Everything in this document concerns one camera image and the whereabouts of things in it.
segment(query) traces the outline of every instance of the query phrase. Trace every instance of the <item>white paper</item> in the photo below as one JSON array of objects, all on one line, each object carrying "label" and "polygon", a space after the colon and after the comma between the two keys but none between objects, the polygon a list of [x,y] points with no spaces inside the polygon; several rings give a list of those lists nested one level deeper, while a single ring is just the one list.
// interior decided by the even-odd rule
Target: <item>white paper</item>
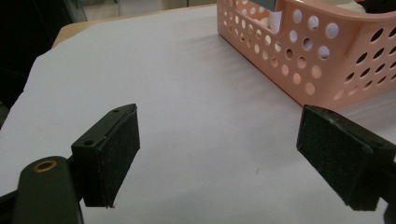
[{"label": "white paper", "polygon": [[[340,110],[396,142],[395,91]],[[95,25],[39,57],[0,132],[0,194],[109,110],[138,106],[141,149],[116,209],[85,223],[382,223],[297,151],[302,108],[217,32],[215,7]]]}]

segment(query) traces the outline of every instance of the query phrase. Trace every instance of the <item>white table surface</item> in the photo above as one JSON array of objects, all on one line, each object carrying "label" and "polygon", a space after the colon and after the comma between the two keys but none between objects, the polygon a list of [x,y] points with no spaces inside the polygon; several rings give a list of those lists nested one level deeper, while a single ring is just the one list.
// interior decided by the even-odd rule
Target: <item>white table surface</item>
[{"label": "white table surface", "polygon": [[[396,143],[395,99],[338,112]],[[302,108],[219,36],[216,7],[98,24],[37,58],[0,132],[0,194],[131,103],[141,149],[86,223],[383,222],[383,201],[352,211],[297,151]]]}]

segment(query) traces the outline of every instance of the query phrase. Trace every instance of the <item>pink plastic basket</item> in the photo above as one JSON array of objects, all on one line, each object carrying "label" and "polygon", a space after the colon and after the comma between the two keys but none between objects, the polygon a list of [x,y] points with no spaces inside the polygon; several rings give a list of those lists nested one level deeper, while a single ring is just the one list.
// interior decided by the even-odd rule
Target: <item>pink plastic basket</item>
[{"label": "pink plastic basket", "polygon": [[318,0],[277,0],[276,11],[277,33],[258,22],[267,9],[218,0],[218,30],[300,105],[336,109],[396,89],[396,12],[359,13]]}]

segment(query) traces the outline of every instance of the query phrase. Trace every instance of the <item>circular hole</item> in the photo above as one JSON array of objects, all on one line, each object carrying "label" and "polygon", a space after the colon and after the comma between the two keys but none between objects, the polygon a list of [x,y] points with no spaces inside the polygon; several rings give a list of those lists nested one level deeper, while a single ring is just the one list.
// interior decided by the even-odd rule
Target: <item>circular hole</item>
[{"label": "circular hole", "polygon": [[263,58],[264,60],[267,60],[267,59],[268,59],[268,52],[267,52],[267,50],[263,50],[263,51],[262,51],[262,58]]},{"label": "circular hole", "polygon": [[276,43],[275,43],[275,51],[276,51],[276,52],[280,52],[281,50],[282,50],[282,46],[280,45],[279,42],[276,42]]},{"label": "circular hole", "polygon": [[348,83],[353,78],[353,76],[355,76],[355,73],[351,73],[349,76],[347,76],[345,83]]},{"label": "circular hole", "polygon": [[390,32],[389,37],[393,37],[396,34],[396,27]]},{"label": "circular hole", "polygon": [[88,141],[84,142],[84,146],[86,146],[86,147],[91,146],[92,144],[93,144],[92,140],[88,140]]},{"label": "circular hole", "polygon": [[393,49],[390,50],[389,54],[392,54],[392,53],[394,53],[395,51],[396,51],[396,46],[395,46]]},{"label": "circular hole", "polygon": [[344,94],[344,90],[340,90],[337,94],[334,95],[334,100],[339,100]]},{"label": "circular hole", "polygon": [[291,60],[293,58],[293,51],[291,49],[286,50],[286,57]]},{"label": "circular hole", "polygon": [[318,54],[321,59],[328,59],[330,55],[330,50],[326,46],[322,46],[319,48]]},{"label": "circular hole", "polygon": [[366,56],[367,56],[367,52],[366,52],[366,53],[363,53],[363,54],[359,57],[359,59],[356,61],[356,63],[361,63],[361,62],[363,62],[364,59],[366,58]]},{"label": "circular hole", "polygon": [[319,19],[316,16],[311,16],[308,20],[308,27],[311,30],[316,30],[319,27]]},{"label": "circular hole", "polygon": [[305,59],[305,57],[298,58],[297,65],[298,65],[299,68],[305,68],[306,67],[306,59]]},{"label": "circular hole", "polygon": [[294,12],[293,12],[293,21],[295,23],[300,23],[302,18],[303,18],[303,13],[301,13],[301,11],[299,9],[294,10]]},{"label": "circular hole", "polygon": [[298,73],[293,75],[293,83],[299,85],[301,83],[301,76]]},{"label": "circular hole", "polygon": [[297,41],[297,38],[298,38],[297,32],[295,32],[293,30],[290,31],[290,41],[295,43]]},{"label": "circular hole", "polygon": [[315,93],[315,86],[314,84],[308,82],[305,84],[305,92],[308,93],[308,95],[312,95]]},{"label": "circular hole", "polygon": [[264,43],[266,46],[269,46],[271,44],[271,36],[266,35],[264,38]]},{"label": "circular hole", "polygon": [[379,79],[377,85],[380,85],[385,80],[385,78],[387,78],[387,77],[382,77],[381,79]]},{"label": "circular hole", "polygon": [[273,67],[277,67],[277,64],[278,64],[277,58],[273,58],[273,60],[271,61],[271,64]]},{"label": "circular hole", "polygon": [[385,64],[383,63],[381,66],[379,66],[379,67],[375,70],[375,72],[376,72],[376,73],[379,73],[384,67],[385,67]]},{"label": "circular hole", "polygon": [[372,37],[372,39],[371,39],[371,42],[376,41],[376,40],[382,35],[383,32],[384,32],[384,29],[383,29],[383,28],[379,29],[379,30],[373,35],[373,37]]},{"label": "circular hole", "polygon": [[358,85],[356,85],[352,90],[350,90],[350,92],[348,93],[348,95],[353,95],[356,93],[356,91],[358,90]]},{"label": "circular hole", "polygon": [[257,31],[256,31],[256,37],[257,37],[258,39],[261,39],[261,38],[262,38],[262,31],[261,31],[261,30],[257,30]]},{"label": "circular hole", "polygon": [[248,31],[250,34],[253,34],[253,26],[252,26],[251,24],[248,26],[247,31]]},{"label": "circular hole", "polygon": [[367,68],[366,70],[364,70],[364,72],[361,73],[361,78],[365,77],[369,72],[370,72],[370,68]]},{"label": "circular hole", "polygon": [[281,71],[282,71],[282,74],[283,74],[284,76],[287,76],[288,73],[289,73],[289,67],[288,67],[287,65],[283,64],[283,65],[282,65]]},{"label": "circular hole", "polygon": [[316,79],[320,78],[321,77],[321,69],[320,69],[320,67],[317,66],[317,65],[314,65],[312,67],[312,69],[311,69],[311,75],[312,75],[313,78],[316,78]]},{"label": "circular hole", "polygon": [[373,83],[373,81],[367,82],[366,85],[364,85],[363,90],[364,91],[368,90],[372,83]]},{"label": "circular hole", "polygon": [[259,53],[260,52],[260,47],[259,47],[259,45],[255,45],[254,46],[254,52],[256,52],[256,53]]},{"label": "circular hole", "polygon": [[310,38],[304,39],[304,49],[306,50],[312,49],[312,40]]},{"label": "circular hole", "polygon": [[248,40],[247,40],[247,47],[248,47],[248,48],[251,48],[251,39],[248,39]]},{"label": "circular hole", "polygon": [[43,173],[55,167],[56,164],[57,161],[42,161],[35,167],[33,167],[33,171],[35,171],[36,173]]},{"label": "circular hole", "polygon": [[329,25],[327,25],[326,27],[326,36],[329,38],[335,38],[336,36],[338,36],[338,25],[335,23],[330,23]]},{"label": "circular hole", "polygon": [[384,49],[379,50],[375,55],[373,59],[378,58],[379,56],[381,56],[382,52],[384,52]]}]

